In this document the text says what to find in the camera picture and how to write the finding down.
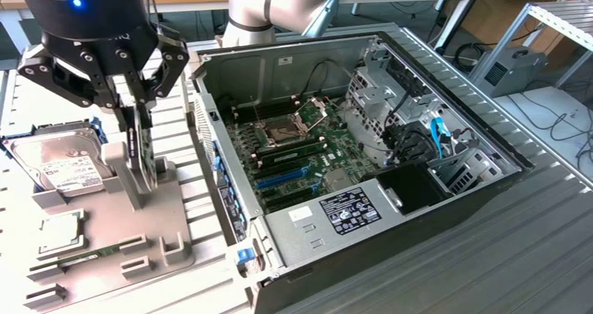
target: metal workbench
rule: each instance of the metal workbench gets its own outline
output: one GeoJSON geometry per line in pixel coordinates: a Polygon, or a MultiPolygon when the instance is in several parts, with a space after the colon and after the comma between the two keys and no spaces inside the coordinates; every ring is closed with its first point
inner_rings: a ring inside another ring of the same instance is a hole
{"type": "MultiPolygon", "coordinates": [[[[506,119],[502,108],[485,100],[410,33],[390,24],[377,28],[410,51],[537,167],[466,222],[283,312],[586,312],[593,307],[589,296],[593,284],[591,184],[583,184],[586,178],[555,158],[550,149],[538,145],[541,142],[534,136],[521,132],[525,127],[506,119]]],[[[18,112],[25,104],[18,99],[37,87],[14,75],[10,79],[8,89],[16,85],[17,97],[16,100],[9,98],[13,100],[10,109],[14,109],[10,112],[18,112]]],[[[186,86],[190,98],[194,91],[190,84],[186,86]]],[[[223,262],[219,225],[183,126],[181,92],[179,85],[171,96],[158,103],[154,148],[158,155],[166,155],[177,163],[195,264],[183,271],[67,306],[58,313],[250,312],[246,296],[233,286],[223,262]]],[[[13,170],[0,173],[0,188],[2,183],[14,180],[0,192],[5,208],[0,212],[0,224],[10,210],[25,203],[9,200],[8,195],[17,190],[18,184],[13,173],[13,170]]],[[[5,229],[0,233],[0,248],[1,237],[8,232],[5,229]]],[[[6,259],[5,255],[9,253],[2,254],[0,260],[6,259]]],[[[0,274],[6,283],[5,271],[0,274]]],[[[0,301],[2,310],[4,306],[14,304],[5,313],[26,313],[18,305],[21,294],[17,287],[2,288],[0,297],[16,297],[10,302],[0,301]]]]}

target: metal rack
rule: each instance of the metal rack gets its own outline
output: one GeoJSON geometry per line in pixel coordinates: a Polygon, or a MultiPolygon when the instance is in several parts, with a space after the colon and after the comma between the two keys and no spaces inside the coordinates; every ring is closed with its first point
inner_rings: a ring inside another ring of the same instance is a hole
{"type": "MultiPolygon", "coordinates": [[[[566,71],[563,76],[555,82],[555,86],[561,86],[567,80],[574,71],[578,70],[582,63],[591,56],[593,51],[593,4],[589,1],[565,1],[561,3],[527,3],[522,8],[518,16],[506,30],[502,39],[499,40],[494,50],[489,57],[486,57],[485,62],[479,67],[475,68],[470,80],[477,82],[483,79],[490,68],[494,66],[498,55],[502,50],[509,46],[513,36],[517,34],[518,29],[522,28],[525,20],[533,17],[539,20],[542,24],[553,28],[559,34],[570,38],[575,43],[587,49],[585,54],[573,64],[570,69],[566,71]]],[[[533,40],[539,34],[533,33],[531,36],[525,40],[523,45],[529,46],[533,40]]]]}

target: blue led light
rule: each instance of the blue led light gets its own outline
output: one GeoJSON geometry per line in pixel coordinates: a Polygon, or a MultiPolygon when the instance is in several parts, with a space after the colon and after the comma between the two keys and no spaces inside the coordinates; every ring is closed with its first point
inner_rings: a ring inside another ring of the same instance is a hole
{"type": "Polygon", "coordinates": [[[71,5],[74,5],[74,7],[82,7],[82,1],[81,0],[71,0],[71,5]]]}

